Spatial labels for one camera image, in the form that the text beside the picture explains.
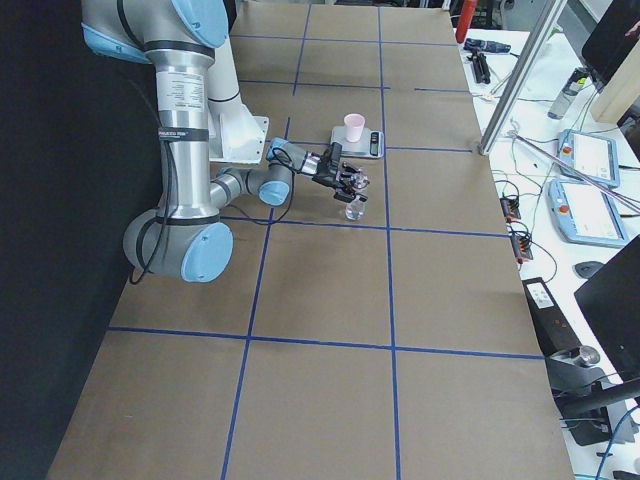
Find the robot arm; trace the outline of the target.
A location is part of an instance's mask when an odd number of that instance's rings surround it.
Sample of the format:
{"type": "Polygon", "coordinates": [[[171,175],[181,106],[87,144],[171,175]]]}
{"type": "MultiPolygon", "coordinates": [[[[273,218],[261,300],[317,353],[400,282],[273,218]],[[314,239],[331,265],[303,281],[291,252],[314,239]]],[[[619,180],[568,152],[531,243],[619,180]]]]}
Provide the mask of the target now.
{"type": "Polygon", "coordinates": [[[243,103],[229,39],[232,7],[222,1],[86,1],[88,47],[155,69],[164,194],[127,227],[123,249],[142,274],[209,282],[228,265],[234,238],[220,212],[254,195],[292,202],[304,176],[337,200],[364,201],[368,178],[342,160],[342,147],[307,151],[268,138],[268,121],[243,103]]]}

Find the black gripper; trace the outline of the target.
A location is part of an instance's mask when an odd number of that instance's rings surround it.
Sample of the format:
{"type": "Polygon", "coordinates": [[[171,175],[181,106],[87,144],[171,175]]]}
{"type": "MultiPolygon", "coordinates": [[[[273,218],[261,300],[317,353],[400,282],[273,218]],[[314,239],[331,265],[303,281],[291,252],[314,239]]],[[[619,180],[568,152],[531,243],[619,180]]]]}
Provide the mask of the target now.
{"type": "MultiPolygon", "coordinates": [[[[354,201],[367,202],[368,197],[362,190],[344,188],[343,182],[338,179],[340,161],[338,164],[332,164],[325,159],[324,153],[320,157],[312,180],[322,186],[332,188],[335,191],[333,198],[338,201],[347,204],[354,201]]],[[[362,167],[348,162],[342,163],[342,180],[348,186],[368,186],[370,183],[370,179],[362,167]]]]}

